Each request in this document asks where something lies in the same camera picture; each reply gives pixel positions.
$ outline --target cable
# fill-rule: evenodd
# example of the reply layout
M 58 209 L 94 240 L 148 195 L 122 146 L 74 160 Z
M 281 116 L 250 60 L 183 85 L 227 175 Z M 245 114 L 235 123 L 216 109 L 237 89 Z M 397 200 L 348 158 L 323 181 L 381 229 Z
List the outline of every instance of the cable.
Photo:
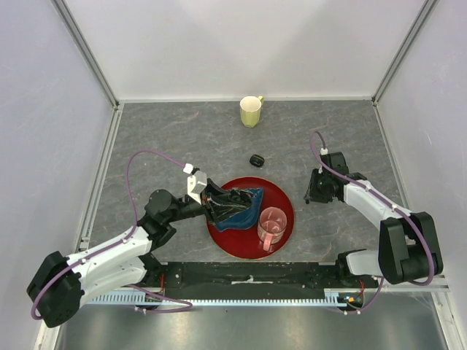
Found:
M 347 305 L 350 306 L 351 308 L 354 308 L 355 310 L 361 310 L 362 307 L 365 305 L 365 294 L 362 294 L 362 306 L 359 308 L 358 306 L 352 305 L 349 301 L 347 301 Z
M 357 298 L 360 297 L 363 292 L 365 292 L 365 282 L 363 282 L 363 280 L 361 279 L 360 280 L 360 292 L 358 293 L 357 295 Z
M 125 236 L 125 238 L 119 240 L 119 241 L 116 241 L 108 246 L 105 246 L 103 248 L 100 248 L 98 250 L 96 250 L 95 252 L 91 253 L 91 254 L 88 254 L 86 255 L 85 257 L 83 257 L 82 259 L 72 263 L 71 265 L 67 266 L 66 268 L 64 268 L 62 271 L 60 271 L 59 273 L 57 273 L 54 277 L 51 278 L 50 281 L 48 281 L 48 283 L 46 283 L 46 285 L 44 286 L 44 288 L 42 288 L 39 292 L 39 294 L 36 296 L 36 298 L 34 299 L 34 302 L 32 304 L 32 308 L 31 308 L 31 316 L 33 319 L 36 319 L 36 320 L 40 320 L 42 319 L 42 316 L 36 314 L 36 310 L 37 310 L 37 306 L 39 305 L 39 301 L 42 299 L 42 297 L 44 296 L 44 294 L 46 293 L 46 291 L 49 290 L 49 288 L 57 282 L 57 280 L 59 280 L 60 277 L 64 276 L 66 273 L 68 273 L 69 271 L 73 270 L 74 268 L 76 268 L 79 264 L 86 264 L 86 262 L 92 258 L 92 257 L 95 257 L 96 255 L 99 255 L 103 252 L 106 252 L 107 250 L 109 249 L 112 249 L 116 246 L 119 246 L 120 244 L 124 243 L 127 239 L 129 239 L 130 237 L 132 237 L 132 235 L 134 234 L 134 231 L 136 230 L 136 228 L 138 227 L 138 213 L 136 211 L 136 204 L 134 203 L 134 199 L 133 199 L 133 195 L 131 193 L 131 188 L 130 188 L 130 180 L 129 180 L 129 171 L 130 171 L 130 165 L 131 165 L 131 162 L 133 161 L 133 159 L 139 155 L 140 153 L 153 153 L 155 155 L 160 155 L 161 157 L 164 157 L 166 158 L 167 160 L 170 160 L 171 162 L 177 164 L 178 166 L 184 168 L 185 167 L 185 163 L 182 163 L 182 162 L 179 162 L 178 160 L 175 160 L 174 158 L 166 155 L 165 153 L 163 152 L 160 152 L 160 151 L 157 151 L 155 149 L 141 149 L 139 150 L 138 152 L 134 153 L 130 159 L 128 160 L 128 163 L 127 163 L 127 166 L 126 166 L 126 189 L 127 189 L 127 192 L 128 192 L 128 195 L 130 197 L 130 202 L 131 202 L 131 207 L 133 208 L 133 213 L 134 213 L 134 223 L 133 223 L 133 226 L 131 227 L 131 230 L 130 232 Z
M 161 275 L 161 293 L 163 292 L 163 274 Z
M 319 131 L 313 131 L 309 135 L 309 146 L 312 149 L 314 157 L 317 159 L 318 163 L 327 171 L 331 172 L 337 177 L 340 177 L 341 179 L 344 179 L 348 182 L 351 182 L 364 190 L 368 190 L 370 194 L 372 194 L 374 197 L 376 197 L 379 201 L 381 201 L 383 204 L 385 204 L 388 208 L 396 212 L 397 214 L 401 215 L 410 225 L 410 227 L 413 229 L 415 234 L 417 235 L 420 244 L 422 244 L 423 250 L 425 251 L 426 257 L 428 259 L 428 277 L 425 281 L 423 282 L 417 282 L 417 281 L 410 281 L 412 284 L 416 284 L 417 286 L 428 286 L 431 281 L 433 281 L 433 277 L 435 274 L 435 268 L 434 268 L 434 263 L 433 263 L 433 257 L 431 256 L 430 248 L 428 247 L 425 238 L 423 237 L 423 234 L 420 232 L 418 227 L 415 225 L 415 223 L 408 217 L 402 210 L 400 210 L 397 206 L 393 206 L 391 202 L 389 202 L 385 197 L 380 195 L 378 192 L 374 191 L 373 189 L 369 188 L 362 184 L 361 182 L 355 181 L 354 179 L 351 179 L 345 175 L 342 175 L 338 173 L 337 171 L 331 169 L 329 166 L 327 166 L 322 160 L 321 157 L 319 156 L 318 151 L 316 150 L 316 146 L 314 145 L 314 140 L 313 140 L 313 135 L 317 134 L 321 140 L 324 140 L 323 135 Z
M 355 310 L 355 311 L 342 311 L 342 310 L 334 309 L 334 308 L 328 308 L 328 310 L 332 311 L 332 312 L 338 312 L 340 314 L 343 313 L 344 315 L 360 315 L 362 313 L 362 311 L 365 311 L 367 308 L 370 307 L 371 304 L 374 303 L 374 301 L 376 300 L 376 298 L 378 297 L 378 295 L 381 292 L 381 288 L 382 288 L 382 285 L 383 285 L 384 281 L 385 281 L 385 278 L 381 277 L 381 280 L 379 281 L 378 289 L 374 293 L 373 298 L 368 302 L 368 304 L 362 306 L 358 310 Z
M 180 304 L 186 305 L 186 306 L 183 306 L 182 308 L 170 308 L 169 310 L 165 310 L 165 309 L 163 309 L 163 310 L 159 310 L 159 309 L 148 310 L 146 308 L 137 308 L 136 307 L 135 308 L 136 311 L 141 311 L 143 313 L 150 312 L 150 313 L 153 313 L 153 314 L 172 314 L 174 312 L 187 311 L 187 310 L 190 310 L 193 307 L 193 304 L 190 303 L 189 301 L 173 299 L 171 297 L 166 297 L 165 295 L 162 295 L 162 294 L 153 293 L 153 292 L 150 292 L 147 289 L 138 287 L 135 284 L 127 284 L 126 287 L 131 287 L 131 288 L 137 289 L 140 292 L 144 292 L 144 293 L 146 293 L 147 295 L 150 295 L 153 298 L 157 298 L 157 299 L 161 299 L 161 300 L 165 300 L 165 301 L 171 301 L 173 303 L 180 303 Z

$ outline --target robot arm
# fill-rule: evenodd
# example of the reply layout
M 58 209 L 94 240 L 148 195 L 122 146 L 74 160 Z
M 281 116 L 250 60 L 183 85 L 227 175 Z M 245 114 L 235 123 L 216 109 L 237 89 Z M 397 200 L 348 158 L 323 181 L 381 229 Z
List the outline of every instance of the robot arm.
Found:
M 436 229 L 429 214 L 401 208 L 375 190 L 362 174 L 351 174 L 341 152 L 328 154 L 323 149 L 320 158 L 330 169 L 358 184 L 346 181 L 323 167 L 314 169 L 304 197 L 306 203 L 328 203 L 337 198 L 357 209 L 379 229 L 378 250 L 362 249 L 339 254 L 336 264 L 342 278 L 351 275 L 383 276 L 391 284 L 399 284 L 428 276 L 428 258 L 420 240 L 402 215 L 395 211 L 396 208 L 408 216 L 422 233 L 433 258 L 434 274 L 442 272 Z M 414 243 L 407 243 L 407 238 Z
M 248 190 L 223 190 L 195 169 L 188 177 L 187 195 L 175 198 L 167 190 L 156 190 L 150 195 L 146 212 L 130 237 L 131 228 L 84 252 L 66 257 L 60 252 L 49 254 L 27 293 L 35 301 L 46 284 L 69 269 L 50 285 L 37 305 L 46 325 L 58 326 L 99 295 L 127 284 L 153 285 L 164 267 L 152 251 L 176 233 L 171 222 L 200 215 L 211 223 L 222 222 L 248 209 L 251 197 Z

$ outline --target gray marble surface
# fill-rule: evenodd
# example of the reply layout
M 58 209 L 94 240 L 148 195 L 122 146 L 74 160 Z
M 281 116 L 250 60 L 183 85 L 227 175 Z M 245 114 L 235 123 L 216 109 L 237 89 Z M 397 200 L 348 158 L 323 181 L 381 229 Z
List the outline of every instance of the gray marble surface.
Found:
M 266 101 L 254 128 L 242 125 L 238 102 L 126 104 L 94 222 L 91 246 L 126 230 L 133 214 L 126 194 L 128 158 L 153 148 L 192 163 L 221 185 L 240 176 L 258 176 L 279 185 L 291 199 L 296 224 L 287 244 L 270 261 L 332 262 L 351 249 L 376 248 L 378 231 L 344 203 L 303 201 L 317 161 L 309 132 L 320 129 L 332 151 L 342 151 L 359 171 L 395 202 L 400 198 L 370 101 Z M 262 168 L 248 163 L 254 153 Z M 152 191 L 186 193 L 186 175 L 161 157 L 142 154 L 130 170 L 139 216 Z M 203 217 L 173 224 L 177 234 L 155 252 L 160 261 L 235 261 L 210 238 Z

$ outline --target clear glass cup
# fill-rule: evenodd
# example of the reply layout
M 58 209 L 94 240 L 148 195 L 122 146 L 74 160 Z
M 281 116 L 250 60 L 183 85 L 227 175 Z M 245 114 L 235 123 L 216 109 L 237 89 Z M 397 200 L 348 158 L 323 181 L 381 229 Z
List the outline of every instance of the clear glass cup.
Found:
M 258 221 L 258 237 L 265 251 L 268 252 L 271 244 L 281 240 L 286 227 L 287 216 L 281 209 L 270 206 L 263 210 Z

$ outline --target red plate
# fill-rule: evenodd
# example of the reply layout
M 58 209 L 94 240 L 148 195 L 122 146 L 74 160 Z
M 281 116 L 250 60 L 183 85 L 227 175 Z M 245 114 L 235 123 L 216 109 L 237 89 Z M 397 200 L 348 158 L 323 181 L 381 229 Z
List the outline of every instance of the red plate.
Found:
M 263 201 L 261 202 L 260 213 L 270 207 L 275 206 L 285 212 L 287 215 L 287 227 L 285 228 L 282 239 L 271 245 L 269 252 L 263 250 L 263 242 L 258 237 L 258 223 L 254 224 L 248 230 L 225 230 L 219 232 L 214 225 L 207 225 L 207 229 L 216 244 L 227 254 L 243 259 L 260 259 L 267 257 L 279 249 L 292 234 L 293 224 L 295 223 L 295 213 L 292 203 L 287 195 L 278 186 L 259 177 L 241 177 L 227 182 L 222 186 L 223 189 L 231 188 L 259 188 L 264 189 Z

